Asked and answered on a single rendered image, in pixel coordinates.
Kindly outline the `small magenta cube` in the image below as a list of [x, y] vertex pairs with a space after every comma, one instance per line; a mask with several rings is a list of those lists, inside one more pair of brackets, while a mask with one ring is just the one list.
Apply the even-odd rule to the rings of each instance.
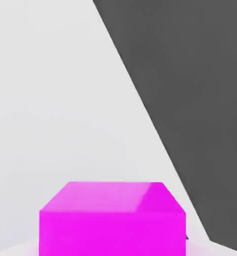
[[39, 256], [186, 256], [186, 240], [161, 182], [71, 181], [39, 212]]

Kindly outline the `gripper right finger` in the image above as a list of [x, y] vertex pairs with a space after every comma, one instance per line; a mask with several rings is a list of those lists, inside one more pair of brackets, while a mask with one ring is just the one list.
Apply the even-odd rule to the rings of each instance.
[[237, 256], [237, 251], [210, 240], [199, 243], [186, 236], [186, 256]]

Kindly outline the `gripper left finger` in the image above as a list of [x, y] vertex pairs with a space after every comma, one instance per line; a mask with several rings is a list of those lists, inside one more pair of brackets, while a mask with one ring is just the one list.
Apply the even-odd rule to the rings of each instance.
[[35, 239], [13, 246], [1, 251], [0, 256], [39, 256], [39, 241]]

